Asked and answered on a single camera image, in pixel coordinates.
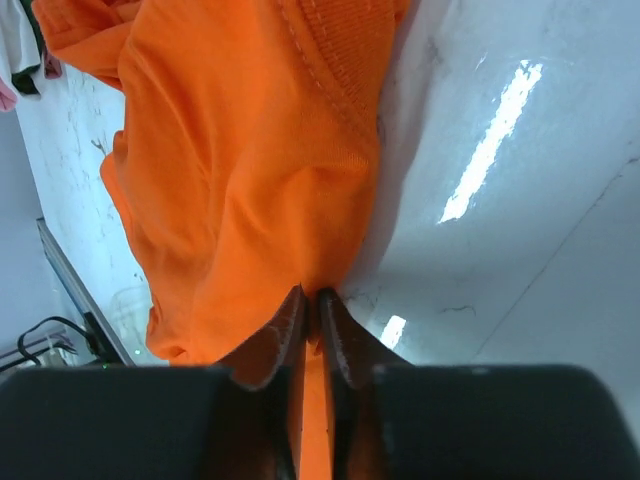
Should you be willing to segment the orange t shirt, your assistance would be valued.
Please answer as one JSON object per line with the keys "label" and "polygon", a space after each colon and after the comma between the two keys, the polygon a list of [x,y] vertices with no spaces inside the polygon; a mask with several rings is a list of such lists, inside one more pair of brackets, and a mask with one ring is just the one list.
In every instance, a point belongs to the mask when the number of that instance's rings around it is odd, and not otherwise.
{"label": "orange t shirt", "polygon": [[306,297],[299,474],[331,473],[318,295],[375,198],[378,104],[405,1],[37,1],[49,50],[119,90],[101,177],[166,367],[220,361]]}

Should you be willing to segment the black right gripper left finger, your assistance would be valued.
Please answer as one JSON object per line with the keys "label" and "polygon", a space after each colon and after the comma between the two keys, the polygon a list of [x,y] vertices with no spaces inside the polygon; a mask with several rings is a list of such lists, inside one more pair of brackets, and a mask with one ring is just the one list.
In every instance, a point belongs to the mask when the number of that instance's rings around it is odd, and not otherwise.
{"label": "black right gripper left finger", "polygon": [[306,297],[206,367],[30,368],[1,385],[5,479],[294,479]]}

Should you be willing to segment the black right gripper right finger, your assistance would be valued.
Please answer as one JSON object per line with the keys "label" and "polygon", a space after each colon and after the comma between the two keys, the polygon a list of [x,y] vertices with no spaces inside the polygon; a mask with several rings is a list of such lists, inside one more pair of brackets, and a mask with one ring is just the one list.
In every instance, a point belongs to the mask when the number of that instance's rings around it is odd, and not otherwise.
{"label": "black right gripper right finger", "polygon": [[336,479],[635,479],[610,390],[571,365],[414,365],[318,295]]}

